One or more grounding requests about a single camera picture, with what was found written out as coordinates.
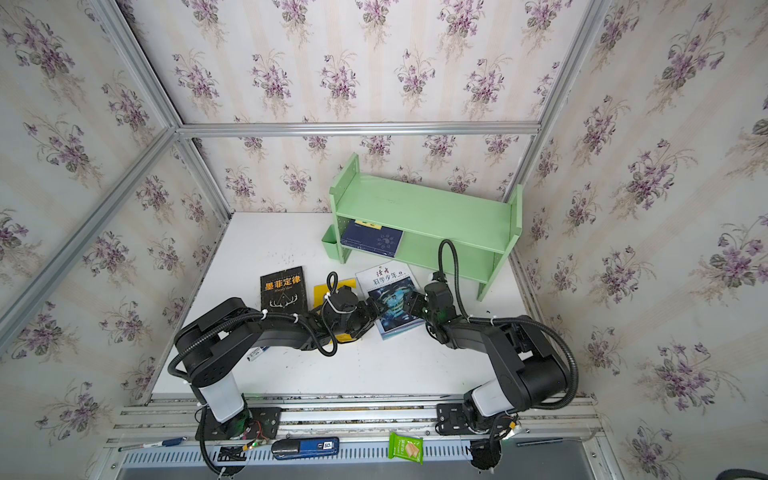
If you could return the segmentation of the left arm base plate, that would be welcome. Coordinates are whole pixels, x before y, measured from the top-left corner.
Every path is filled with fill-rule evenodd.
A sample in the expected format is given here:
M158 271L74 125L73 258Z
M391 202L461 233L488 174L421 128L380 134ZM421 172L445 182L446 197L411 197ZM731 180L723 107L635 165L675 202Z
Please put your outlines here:
M282 410L278 407L248 407L224 423L219 422L209 407L202 409L195 433L196 441L274 440Z

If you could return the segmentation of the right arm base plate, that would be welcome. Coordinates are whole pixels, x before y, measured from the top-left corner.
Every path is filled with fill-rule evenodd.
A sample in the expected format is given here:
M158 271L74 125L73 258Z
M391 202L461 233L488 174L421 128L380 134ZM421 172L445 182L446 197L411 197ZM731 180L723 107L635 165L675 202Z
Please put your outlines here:
M491 417L484 417L462 403L437 404L436 419L435 431L441 436L473 434L503 438L518 427L517 414L502 411Z

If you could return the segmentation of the navy book yellow label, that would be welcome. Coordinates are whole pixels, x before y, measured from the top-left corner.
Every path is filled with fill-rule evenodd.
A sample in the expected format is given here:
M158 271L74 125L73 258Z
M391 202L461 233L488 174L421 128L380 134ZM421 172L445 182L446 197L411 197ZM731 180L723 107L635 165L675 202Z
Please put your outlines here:
M394 258L402 237L401 230L354 220L342 234L341 244L348 248Z

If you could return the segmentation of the yellow cartoon book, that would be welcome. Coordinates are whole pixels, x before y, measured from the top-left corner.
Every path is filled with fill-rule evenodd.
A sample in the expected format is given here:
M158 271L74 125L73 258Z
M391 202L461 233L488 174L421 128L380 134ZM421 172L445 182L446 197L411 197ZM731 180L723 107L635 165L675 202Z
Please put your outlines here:
M357 281L353 278L314 287L313 312L331 329L339 343L351 343L359 339L362 320L357 313L359 297Z

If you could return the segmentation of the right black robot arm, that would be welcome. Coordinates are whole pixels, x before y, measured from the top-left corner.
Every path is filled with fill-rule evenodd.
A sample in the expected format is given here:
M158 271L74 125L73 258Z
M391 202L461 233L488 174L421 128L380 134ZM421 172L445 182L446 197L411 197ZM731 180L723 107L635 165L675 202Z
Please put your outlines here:
M575 399L579 371L575 355L553 328L527 315L480 317L467 312L460 293L459 256L454 243L438 246L438 267L423 293L407 303L425 322L429 336L452 350L485 354L494 378L459 403L437 406L442 436L488 434L499 439L517 415L530 409L563 409Z

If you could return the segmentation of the white blue magazine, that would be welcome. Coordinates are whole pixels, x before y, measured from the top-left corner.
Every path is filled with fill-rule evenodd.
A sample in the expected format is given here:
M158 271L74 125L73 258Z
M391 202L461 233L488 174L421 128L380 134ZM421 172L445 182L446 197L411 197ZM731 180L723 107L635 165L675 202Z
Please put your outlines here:
M355 278L366 298L377 308L375 325L383 340L424 323L408 306L408 301L418 292L418 282L407 264L389 261L360 271Z

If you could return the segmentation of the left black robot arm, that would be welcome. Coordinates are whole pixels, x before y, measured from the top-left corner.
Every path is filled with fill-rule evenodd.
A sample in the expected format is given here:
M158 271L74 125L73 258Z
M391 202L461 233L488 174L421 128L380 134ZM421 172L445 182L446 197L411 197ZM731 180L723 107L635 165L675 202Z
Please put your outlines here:
M328 274L329 291L311 310L254 309L239 297L223 301L176 334L168 374L189 385L217 422L244 414L247 404L233 370L251 350L284 347L332 357L341 336L359 339L384 312L382 302L363 300L337 280L335 272Z

